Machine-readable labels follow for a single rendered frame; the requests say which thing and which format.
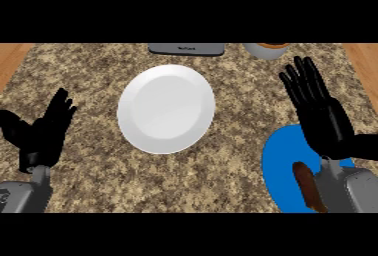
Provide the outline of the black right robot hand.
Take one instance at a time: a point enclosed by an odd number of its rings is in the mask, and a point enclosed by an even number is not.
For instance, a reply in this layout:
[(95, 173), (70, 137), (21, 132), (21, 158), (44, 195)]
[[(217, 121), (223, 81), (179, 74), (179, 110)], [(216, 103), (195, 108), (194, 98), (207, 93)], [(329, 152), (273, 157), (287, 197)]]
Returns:
[(309, 56), (294, 57), (294, 64), (279, 73), (307, 144), (332, 160), (360, 158), (378, 161), (378, 134), (356, 134), (337, 98), (329, 94), (322, 75)]

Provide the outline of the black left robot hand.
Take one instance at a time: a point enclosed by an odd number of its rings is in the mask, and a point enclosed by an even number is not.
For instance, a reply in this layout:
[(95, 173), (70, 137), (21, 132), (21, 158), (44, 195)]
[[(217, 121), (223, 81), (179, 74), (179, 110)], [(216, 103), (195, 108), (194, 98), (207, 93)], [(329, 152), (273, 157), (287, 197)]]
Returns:
[(58, 90), (44, 115), (33, 124), (9, 110), (0, 110), (0, 130), (5, 139), (19, 149), (22, 173), (31, 173), (37, 166), (53, 167), (58, 163), (75, 111), (77, 107), (64, 88)]

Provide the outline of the blue round plate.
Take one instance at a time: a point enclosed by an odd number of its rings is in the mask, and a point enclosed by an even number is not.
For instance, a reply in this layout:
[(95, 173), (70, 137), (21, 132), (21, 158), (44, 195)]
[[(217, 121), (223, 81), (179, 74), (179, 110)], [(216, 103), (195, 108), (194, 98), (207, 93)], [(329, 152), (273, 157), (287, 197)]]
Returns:
[(321, 171), (321, 156), (310, 148), (301, 126), (281, 127), (266, 140), (260, 166), (267, 191), (284, 213), (315, 213), (304, 198), (293, 173), (293, 164), (303, 162), (313, 174)]

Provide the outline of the brown sweet potato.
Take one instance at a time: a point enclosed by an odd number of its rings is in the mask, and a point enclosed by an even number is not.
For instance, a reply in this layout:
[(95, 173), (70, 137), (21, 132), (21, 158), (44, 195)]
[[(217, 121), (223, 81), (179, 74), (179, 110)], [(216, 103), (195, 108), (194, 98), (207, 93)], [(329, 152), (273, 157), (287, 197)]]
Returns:
[(293, 164), (293, 173), (301, 190), (306, 206), (316, 212), (327, 213), (328, 209), (321, 199), (315, 176), (310, 168), (303, 162), (295, 162)]

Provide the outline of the white oval plate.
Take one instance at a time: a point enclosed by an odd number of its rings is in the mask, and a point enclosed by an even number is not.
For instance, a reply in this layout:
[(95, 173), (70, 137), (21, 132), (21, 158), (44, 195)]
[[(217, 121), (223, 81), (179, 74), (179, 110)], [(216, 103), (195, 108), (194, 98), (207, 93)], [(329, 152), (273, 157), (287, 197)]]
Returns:
[(170, 154), (191, 147), (210, 128), (216, 97), (204, 76), (183, 65), (160, 65), (129, 82), (118, 101), (118, 126), (142, 151)]

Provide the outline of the grey cup with brown contents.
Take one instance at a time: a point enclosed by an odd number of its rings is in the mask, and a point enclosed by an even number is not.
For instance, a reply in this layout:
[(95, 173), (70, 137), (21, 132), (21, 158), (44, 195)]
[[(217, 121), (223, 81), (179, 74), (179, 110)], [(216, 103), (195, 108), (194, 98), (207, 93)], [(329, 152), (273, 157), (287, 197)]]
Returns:
[(245, 50), (259, 59), (278, 59), (288, 48), (288, 43), (245, 43)]

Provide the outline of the dark grey flat appliance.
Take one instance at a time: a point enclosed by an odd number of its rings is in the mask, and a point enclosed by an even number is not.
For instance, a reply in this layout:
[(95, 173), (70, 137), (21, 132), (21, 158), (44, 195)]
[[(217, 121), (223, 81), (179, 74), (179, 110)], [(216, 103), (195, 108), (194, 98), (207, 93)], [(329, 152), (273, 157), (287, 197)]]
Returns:
[(149, 43), (149, 52), (164, 55), (222, 56), (223, 43)]

